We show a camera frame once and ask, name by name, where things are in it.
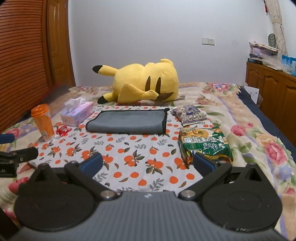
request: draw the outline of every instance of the black round disc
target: black round disc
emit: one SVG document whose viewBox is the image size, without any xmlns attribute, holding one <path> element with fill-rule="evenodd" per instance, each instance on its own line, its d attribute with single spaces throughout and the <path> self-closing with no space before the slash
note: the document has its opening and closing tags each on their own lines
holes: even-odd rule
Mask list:
<svg viewBox="0 0 296 241">
<path fill-rule="evenodd" d="M 216 186 L 203 196 L 201 205 L 217 225 L 242 232 L 274 227 L 282 211 L 277 194 L 258 182 Z"/>
<path fill-rule="evenodd" d="M 85 189 L 72 184 L 36 182 L 22 190 L 14 211 L 19 222 L 38 231 L 58 231 L 86 220 L 94 199 Z"/>
</svg>

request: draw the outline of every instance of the orange cup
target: orange cup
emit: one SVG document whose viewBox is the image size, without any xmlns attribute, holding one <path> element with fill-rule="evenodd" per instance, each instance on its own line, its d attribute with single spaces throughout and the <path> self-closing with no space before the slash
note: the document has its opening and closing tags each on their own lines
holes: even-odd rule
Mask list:
<svg viewBox="0 0 296 241">
<path fill-rule="evenodd" d="M 44 141 L 51 141 L 54 138 L 54 128 L 50 118 L 49 107 L 47 104 L 41 104 L 31 110 L 33 117 Z"/>
</svg>

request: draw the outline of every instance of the white tissue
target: white tissue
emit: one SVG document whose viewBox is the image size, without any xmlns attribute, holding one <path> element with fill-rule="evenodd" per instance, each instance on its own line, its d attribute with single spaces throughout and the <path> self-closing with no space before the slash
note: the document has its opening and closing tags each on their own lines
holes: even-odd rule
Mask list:
<svg viewBox="0 0 296 241">
<path fill-rule="evenodd" d="M 69 99 L 65 102 L 65 107 L 67 110 L 67 113 L 75 110 L 78 106 L 84 104 L 86 100 L 84 98 L 76 98 L 76 99 Z"/>
</svg>

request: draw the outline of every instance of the orange cup lid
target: orange cup lid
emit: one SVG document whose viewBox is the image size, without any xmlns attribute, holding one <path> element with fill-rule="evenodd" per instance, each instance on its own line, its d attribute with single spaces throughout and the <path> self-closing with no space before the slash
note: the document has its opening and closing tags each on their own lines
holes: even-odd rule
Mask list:
<svg viewBox="0 0 296 241">
<path fill-rule="evenodd" d="M 36 116 L 39 116 L 39 115 L 43 115 L 47 111 L 49 111 L 48 105 L 47 104 L 40 104 L 40 105 L 37 105 L 36 107 L 34 107 L 31 110 L 31 116 L 36 117 Z"/>
</svg>

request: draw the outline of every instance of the white paper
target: white paper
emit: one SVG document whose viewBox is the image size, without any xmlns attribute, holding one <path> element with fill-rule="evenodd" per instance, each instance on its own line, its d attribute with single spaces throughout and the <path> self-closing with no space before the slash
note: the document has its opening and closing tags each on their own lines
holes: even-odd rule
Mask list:
<svg viewBox="0 0 296 241">
<path fill-rule="evenodd" d="M 250 86 L 245 86 L 244 89 L 250 94 L 252 101 L 254 101 L 256 104 L 258 100 L 259 89 Z"/>
<path fill-rule="evenodd" d="M 67 113 L 75 110 L 78 106 L 84 104 L 86 100 L 84 98 L 76 98 L 76 99 L 69 99 L 65 102 L 65 107 L 67 110 Z"/>
</svg>

